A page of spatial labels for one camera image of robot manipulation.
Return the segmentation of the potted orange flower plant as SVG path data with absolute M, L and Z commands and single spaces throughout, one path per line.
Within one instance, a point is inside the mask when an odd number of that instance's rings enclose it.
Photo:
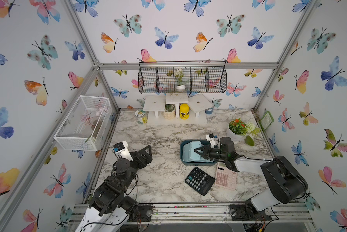
M 257 136 L 261 129 L 252 122 L 243 122 L 241 118 L 234 119 L 227 126 L 227 136 L 233 142 L 244 141 L 249 146 L 254 146 L 253 137 Z

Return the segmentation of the white mesh wall basket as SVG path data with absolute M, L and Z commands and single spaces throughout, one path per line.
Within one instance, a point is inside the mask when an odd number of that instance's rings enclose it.
M 65 150 L 100 150 L 112 110 L 109 98 L 80 95 L 55 133 L 55 141 Z

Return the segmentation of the small white flower pot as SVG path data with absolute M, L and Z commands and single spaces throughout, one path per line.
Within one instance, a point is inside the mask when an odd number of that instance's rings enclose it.
M 186 84 L 184 81 L 184 70 L 182 68 L 174 69 L 172 71 L 172 75 L 176 80 L 176 89 L 177 90 L 185 90 Z

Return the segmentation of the white wooden riser shelf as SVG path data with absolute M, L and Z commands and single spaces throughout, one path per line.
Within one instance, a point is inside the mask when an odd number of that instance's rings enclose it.
M 183 103 L 187 103 L 190 112 L 189 118 L 183 120 L 179 117 L 179 108 Z M 164 118 L 166 104 L 175 105 L 175 118 L 167 120 Z M 147 96 L 143 110 L 148 113 L 147 124 L 149 125 L 204 125 L 207 123 L 205 110 L 214 106 L 202 94 L 188 97 L 185 93 L 170 93 L 165 96 Z

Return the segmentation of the yellow plastic jar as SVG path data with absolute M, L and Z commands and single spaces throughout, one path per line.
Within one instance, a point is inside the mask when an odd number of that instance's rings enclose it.
M 180 105 L 179 108 L 179 117 L 183 120 L 186 120 L 189 118 L 189 112 L 190 112 L 190 108 L 188 106 L 187 103 L 183 103 Z

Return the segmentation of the sunflower seed can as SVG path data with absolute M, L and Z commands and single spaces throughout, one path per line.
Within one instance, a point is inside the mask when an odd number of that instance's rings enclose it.
M 148 117 L 148 113 L 145 112 L 144 110 L 140 109 L 140 110 L 136 110 L 134 113 L 137 123 L 138 124 L 146 124 L 147 123 L 147 117 Z

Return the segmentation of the cream bumpy plant pot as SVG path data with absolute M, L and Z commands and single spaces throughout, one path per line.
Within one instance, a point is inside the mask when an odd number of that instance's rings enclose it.
M 166 104 L 164 110 L 164 118 L 167 120 L 171 120 L 175 118 L 175 105 L 174 104 Z

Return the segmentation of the light blue calculator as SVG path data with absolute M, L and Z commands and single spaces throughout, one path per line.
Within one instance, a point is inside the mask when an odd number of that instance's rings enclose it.
M 194 150 L 203 147 L 201 141 L 186 141 L 181 144 L 181 160 L 187 163 L 210 163 L 209 159 L 203 158 L 201 155 L 196 153 Z

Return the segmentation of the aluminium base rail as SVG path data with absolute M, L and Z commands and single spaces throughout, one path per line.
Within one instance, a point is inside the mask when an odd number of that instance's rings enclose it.
M 266 210 L 264 216 L 256 219 L 232 219 L 230 215 L 240 203 L 157 203 L 140 204 L 140 213 L 136 219 L 126 225 L 147 224 L 217 224 L 217 223 L 262 223 L 274 220 L 276 223 L 313 223 L 312 217 L 304 203 L 278 205 Z

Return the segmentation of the green framed card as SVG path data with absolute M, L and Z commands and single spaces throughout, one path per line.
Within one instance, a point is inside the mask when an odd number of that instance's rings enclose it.
M 264 115 L 262 116 L 261 120 L 259 121 L 259 124 L 263 131 L 265 131 L 272 123 L 274 122 L 274 118 L 270 111 L 266 111 Z

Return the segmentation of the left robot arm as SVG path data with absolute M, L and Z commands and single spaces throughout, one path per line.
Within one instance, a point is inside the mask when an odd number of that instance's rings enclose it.
M 151 221 L 153 207 L 139 204 L 136 196 L 131 197 L 129 186 L 133 184 L 133 190 L 138 189 L 137 172 L 152 162 L 152 147 L 129 152 L 127 145 L 120 142 L 114 145 L 113 152 L 117 160 L 111 174 L 94 191 L 77 232 L 117 232 L 126 222 Z

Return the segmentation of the blue can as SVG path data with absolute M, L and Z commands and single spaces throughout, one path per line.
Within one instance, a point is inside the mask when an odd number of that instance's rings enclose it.
M 211 114 L 213 113 L 213 109 L 214 109 L 213 106 L 212 106 L 211 108 L 207 108 L 207 109 L 205 110 L 205 114 L 211 115 Z

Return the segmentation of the pink calculator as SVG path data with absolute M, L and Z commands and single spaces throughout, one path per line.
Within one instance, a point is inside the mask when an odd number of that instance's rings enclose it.
M 216 167 L 215 185 L 221 188 L 235 190 L 237 172 L 229 170 L 224 163 L 219 162 Z

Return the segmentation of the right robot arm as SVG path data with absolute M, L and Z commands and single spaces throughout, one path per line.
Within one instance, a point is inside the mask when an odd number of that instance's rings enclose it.
M 268 185 L 266 190 L 248 199 L 244 203 L 244 208 L 236 211 L 236 216 L 247 219 L 258 218 L 267 208 L 278 204 L 288 204 L 292 200 L 303 197 L 308 190 L 306 180 L 286 157 L 247 158 L 236 152 L 231 138 L 222 137 L 219 143 L 217 148 L 205 145 L 194 149 L 194 152 L 206 160 L 223 162 L 231 171 L 263 176 Z

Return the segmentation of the black calculator front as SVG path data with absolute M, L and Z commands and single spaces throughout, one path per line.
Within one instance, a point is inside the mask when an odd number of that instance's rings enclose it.
M 205 196 L 215 183 L 215 178 L 208 175 L 198 167 L 194 167 L 189 175 L 185 178 L 188 184 L 195 192 Z

